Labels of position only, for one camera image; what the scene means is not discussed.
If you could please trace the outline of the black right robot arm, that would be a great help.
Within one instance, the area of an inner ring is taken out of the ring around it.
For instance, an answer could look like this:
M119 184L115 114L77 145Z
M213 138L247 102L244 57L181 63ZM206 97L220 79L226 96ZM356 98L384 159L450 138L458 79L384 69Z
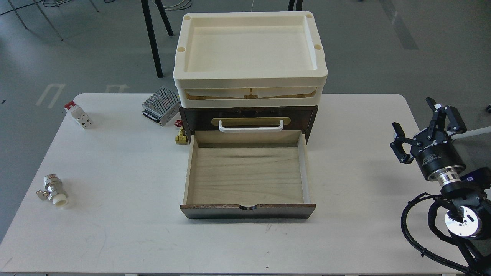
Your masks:
M490 255L480 252L473 240L490 241L490 168L483 167L461 176L466 166L456 151L453 141L465 136L467 127L457 108L440 105L426 98L432 110L428 127L414 137L406 137L397 122L390 147L398 161L411 164L415 160L427 181L437 181L438 195L422 193L409 201L400 217L400 227L406 240L422 257L463 272L466 276L489 276ZM419 244L407 227L407 215L417 203L431 199L427 224L440 240L457 246L467 266L441 257Z

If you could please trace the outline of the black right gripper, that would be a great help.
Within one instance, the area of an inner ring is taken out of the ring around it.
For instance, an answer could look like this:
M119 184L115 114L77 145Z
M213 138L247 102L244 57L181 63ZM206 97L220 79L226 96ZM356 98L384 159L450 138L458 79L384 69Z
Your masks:
M466 133L468 131L457 108L451 105L439 105L433 98L426 102L433 111L428 128L423 129L413 139L405 136L402 126L393 122L394 141L390 144L398 161L411 164L415 159L427 181L435 181L435 171L442 168L453 168L457 173L465 170L466 165L444 131ZM411 146L410 154L405 152L403 144Z

